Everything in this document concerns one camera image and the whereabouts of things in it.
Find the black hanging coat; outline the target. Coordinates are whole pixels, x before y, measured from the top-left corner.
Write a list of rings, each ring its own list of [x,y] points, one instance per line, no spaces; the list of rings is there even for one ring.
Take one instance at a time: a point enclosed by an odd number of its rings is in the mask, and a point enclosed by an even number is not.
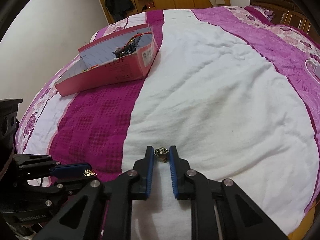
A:
[[[127,17],[127,13],[135,6],[131,0],[105,0],[105,7],[115,22]]]

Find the purple floral pillow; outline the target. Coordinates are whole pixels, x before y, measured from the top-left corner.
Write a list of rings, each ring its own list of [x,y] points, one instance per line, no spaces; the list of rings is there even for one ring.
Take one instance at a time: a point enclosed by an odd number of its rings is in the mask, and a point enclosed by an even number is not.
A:
[[[257,6],[257,5],[248,5],[244,7],[245,10],[247,10],[250,14],[255,15],[256,17],[266,18],[269,22],[272,21],[274,17],[274,11],[265,9],[263,7]]]

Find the floral purple bedspread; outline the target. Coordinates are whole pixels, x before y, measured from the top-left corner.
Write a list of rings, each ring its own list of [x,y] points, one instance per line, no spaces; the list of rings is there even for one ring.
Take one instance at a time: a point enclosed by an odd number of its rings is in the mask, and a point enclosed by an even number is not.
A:
[[[153,27],[159,52],[144,80],[62,97],[38,92],[16,136],[19,153],[88,162],[116,178],[146,147],[175,145],[207,178],[234,180],[283,230],[319,194],[319,45],[252,7],[156,10],[100,29],[96,40]]]

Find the red string gold charm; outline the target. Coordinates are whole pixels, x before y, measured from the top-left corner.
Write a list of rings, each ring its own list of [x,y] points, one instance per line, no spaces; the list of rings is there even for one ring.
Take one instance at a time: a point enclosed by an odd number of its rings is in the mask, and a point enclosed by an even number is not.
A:
[[[138,46],[140,39],[145,36],[145,35],[149,35],[151,34],[150,31],[148,32],[144,32],[144,33],[136,33],[136,35],[134,35],[133,37],[131,37],[129,39],[129,41],[127,42],[127,45],[131,45],[131,46]]]

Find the pink cardboard box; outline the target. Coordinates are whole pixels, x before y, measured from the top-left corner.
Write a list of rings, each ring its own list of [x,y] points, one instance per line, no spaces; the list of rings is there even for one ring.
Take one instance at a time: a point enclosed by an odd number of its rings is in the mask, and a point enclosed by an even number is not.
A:
[[[136,33],[143,36],[137,50],[117,58],[113,52],[125,46]],[[140,80],[147,76],[157,55],[158,46],[148,23],[136,25],[101,37],[78,49],[80,59],[54,84],[61,96],[115,83]]]

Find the small gold earring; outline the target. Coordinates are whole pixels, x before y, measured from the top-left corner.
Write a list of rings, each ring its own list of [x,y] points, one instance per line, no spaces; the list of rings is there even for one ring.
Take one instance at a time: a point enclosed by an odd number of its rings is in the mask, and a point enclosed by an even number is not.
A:
[[[155,149],[154,154],[160,162],[166,163],[168,161],[169,150],[167,148],[157,148]]]
[[[84,176],[86,176],[86,177],[92,177],[92,176],[96,177],[97,174],[94,171],[90,170],[90,169],[86,169],[84,171]]]

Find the dark wooden headboard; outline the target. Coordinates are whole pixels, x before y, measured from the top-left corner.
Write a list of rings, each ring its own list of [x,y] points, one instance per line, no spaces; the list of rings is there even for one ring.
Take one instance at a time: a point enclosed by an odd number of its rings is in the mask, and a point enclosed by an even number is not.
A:
[[[249,0],[250,5],[256,5],[264,9],[272,10],[274,17],[271,22],[296,27],[308,34],[317,44],[319,35],[308,18],[299,9],[293,0]]]

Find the black lace hair accessory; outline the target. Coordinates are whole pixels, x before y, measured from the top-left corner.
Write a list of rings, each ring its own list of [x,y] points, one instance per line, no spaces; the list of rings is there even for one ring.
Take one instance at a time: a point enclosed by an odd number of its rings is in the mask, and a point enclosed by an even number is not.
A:
[[[116,59],[120,57],[124,57],[126,55],[130,55],[137,50],[138,42],[135,40],[129,41],[125,46],[116,49],[113,54],[115,55]]]

